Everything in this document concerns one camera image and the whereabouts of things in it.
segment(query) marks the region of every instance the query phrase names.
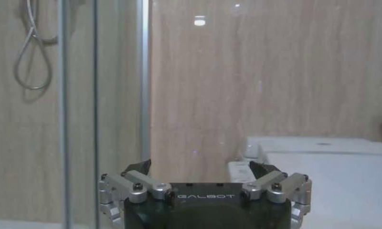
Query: screw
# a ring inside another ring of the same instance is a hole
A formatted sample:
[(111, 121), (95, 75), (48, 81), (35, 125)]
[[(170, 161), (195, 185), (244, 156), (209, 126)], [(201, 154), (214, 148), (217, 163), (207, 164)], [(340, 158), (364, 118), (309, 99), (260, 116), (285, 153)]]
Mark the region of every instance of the screw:
[(273, 190), (274, 191), (282, 191), (282, 185), (280, 183), (273, 184)]
[(141, 191), (143, 190), (143, 185), (141, 183), (134, 184), (134, 191)]

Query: bathroom wall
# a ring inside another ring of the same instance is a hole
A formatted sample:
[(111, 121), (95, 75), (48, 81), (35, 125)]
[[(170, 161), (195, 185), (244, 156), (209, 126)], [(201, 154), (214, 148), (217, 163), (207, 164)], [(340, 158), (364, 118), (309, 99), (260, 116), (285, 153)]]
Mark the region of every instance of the bathroom wall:
[[(48, 90), (23, 90), (14, 62), (27, 32), (18, 0), (0, 0), (0, 219), (60, 220), (62, 180), (58, 130), (58, 46), (46, 48), (54, 80)], [(58, 1), (40, 1), (39, 28), (58, 33)], [(22, 60), (22, 78), (40, 84), (47, 77), (42, 53), (31, 45)]]
[(226, 181), (248, 135), (382, 141), (382, 0), (154, 0), (151, 43), (157, 178)]

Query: toilet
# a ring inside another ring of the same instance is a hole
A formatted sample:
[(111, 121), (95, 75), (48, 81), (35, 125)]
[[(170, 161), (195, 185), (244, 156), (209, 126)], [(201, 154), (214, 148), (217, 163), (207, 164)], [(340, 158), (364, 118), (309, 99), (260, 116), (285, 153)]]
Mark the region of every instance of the toilet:
[(382, 229), (382, 143), (365, 139), (249, 137), (244, 160), (313, 180), (302, 229)]

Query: metal bracket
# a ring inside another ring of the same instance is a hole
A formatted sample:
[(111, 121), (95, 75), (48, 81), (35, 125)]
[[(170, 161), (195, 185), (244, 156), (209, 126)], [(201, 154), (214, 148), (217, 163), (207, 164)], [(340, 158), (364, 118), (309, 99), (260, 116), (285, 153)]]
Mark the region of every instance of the metal bracket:
[(147, 189), (119, 175), (106, 176), (106, 191), (111, 193), (114, 201), (129, 198), (133, 203), (142, 203), (147, 199)]
[(135, 170), (119, 175), (103, 175), (99, 181), (101, 212), (106, 214), (113, 222), (114, 229), (123, 228), (123, 216), (121, 204), (129, 198), (133, 203), (143, 203), (149, 192), (155, 199), (171, 200), (171, 185), (157, 181)]
[(99, 181), (99, 201), (101, 201), (101, 206), (99, 206), (101, 212), (110, 218), (113, 222), (113, 228), (122, 229), (123, 221), (121, 216), (119, 205), (114, 203), (113, 195), (106, 190), (105, 180)]
[(312, 185), (308, 175), (296, 173), (281, 183), (268, 187), (268, 199), (273, 203), (285, 203), (286, 199), (294, 202), (292, 206), (292, 229), (301, 228), (304, 216), (312, 210)]
[(273, 171), (258, 180), (242, 185), (242, 191), (246, 193), (249, 200), (261, 198), (262, 193), (273, 183), (278, 183), (285, 179), (285, 174), (280, 171)]
[(166, 199), (166, 194), (171, 191), (170, 184), (159, 182), (158, 180), (153, 179), (150, 176), (139, 173), (135, 170), (129, 171), (125, 177), (133, 180), (135, 183), (142, 183), (146, 186), (147, 190), (151, 192), (153, 197), (155, 199)]

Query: glass shower door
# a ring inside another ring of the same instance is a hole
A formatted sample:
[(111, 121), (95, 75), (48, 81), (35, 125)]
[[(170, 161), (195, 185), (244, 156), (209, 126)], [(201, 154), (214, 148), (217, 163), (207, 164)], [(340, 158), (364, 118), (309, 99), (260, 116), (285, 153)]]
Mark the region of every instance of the glass shower door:
[(98, 179), (150, 157), (143, 1), (63, 0), (60, 12), (66, 226), (105, 228)]

